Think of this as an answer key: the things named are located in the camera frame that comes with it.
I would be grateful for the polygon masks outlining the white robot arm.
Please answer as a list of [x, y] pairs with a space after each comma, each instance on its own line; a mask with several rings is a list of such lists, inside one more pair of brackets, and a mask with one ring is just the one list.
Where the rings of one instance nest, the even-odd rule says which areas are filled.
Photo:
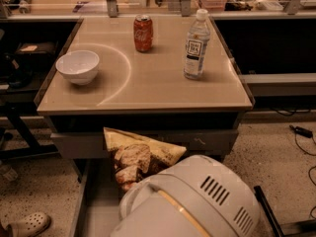
[[132, 187], [119, 217], [110, 237], [251, 237], [260, 206], [232, 170], [194, 155]]

